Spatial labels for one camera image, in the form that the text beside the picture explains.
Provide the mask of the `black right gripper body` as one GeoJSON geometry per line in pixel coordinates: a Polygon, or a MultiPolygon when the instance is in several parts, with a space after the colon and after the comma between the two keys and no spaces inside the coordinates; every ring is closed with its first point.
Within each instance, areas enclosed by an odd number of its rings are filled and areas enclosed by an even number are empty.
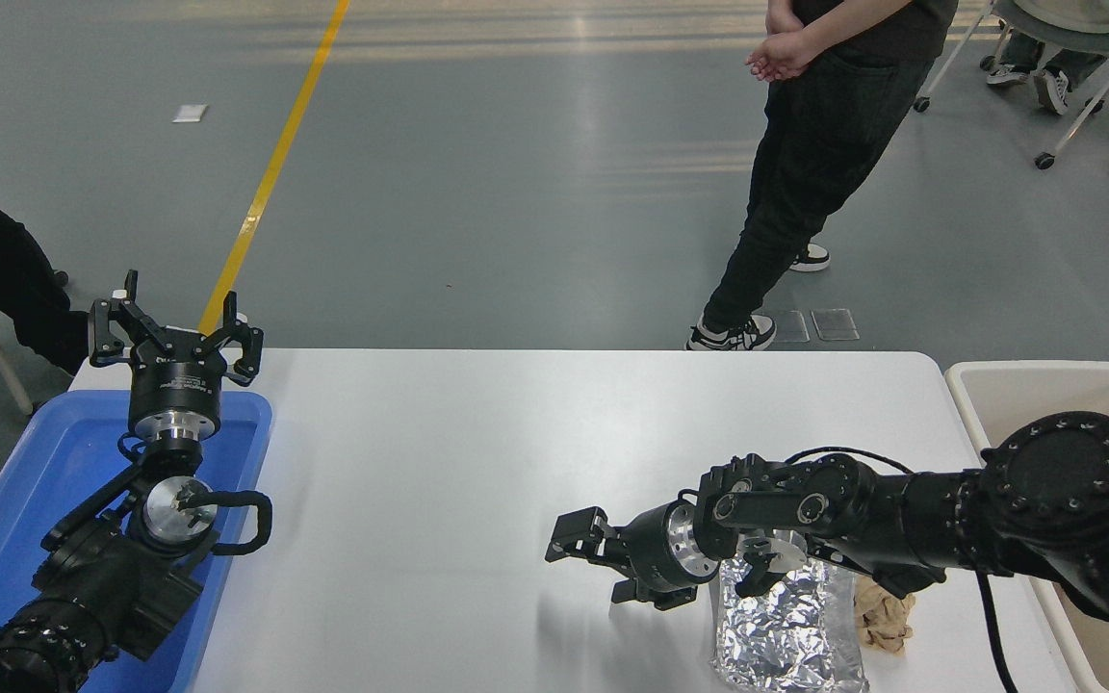
{"type": "Polygon", "coordinates": [[[700,584],[700,549],[694,536],[694,505],[669,501],[637,516],[622,530],[635,579],[667,593],[700,584]]]}

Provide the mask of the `standing person's left hand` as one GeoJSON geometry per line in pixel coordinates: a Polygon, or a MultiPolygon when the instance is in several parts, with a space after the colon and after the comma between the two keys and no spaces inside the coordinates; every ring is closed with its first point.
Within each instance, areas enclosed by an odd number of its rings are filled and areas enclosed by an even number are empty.
{"type": "Polygon", "coordinates": [[[810,28],[766,37],[745,58],[751,75],[759,82],[784,82],[804,74],[824,49],[818,35],[810,28]]]}

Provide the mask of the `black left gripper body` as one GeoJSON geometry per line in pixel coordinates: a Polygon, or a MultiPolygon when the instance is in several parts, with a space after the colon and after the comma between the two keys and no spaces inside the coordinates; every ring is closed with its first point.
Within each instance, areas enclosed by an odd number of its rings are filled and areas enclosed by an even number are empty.
{"type": "Polygon", "coordinates": [[[227,371],[223,356],[196,358],[197,338],[181,332],[167,338],[173,354],[165,355],[157,344],[140,342],[132,346],[132,385],[128,421],[140,422],[167,411],[194,411],[210,422],[220,420],[221,378],[227,371]]]}

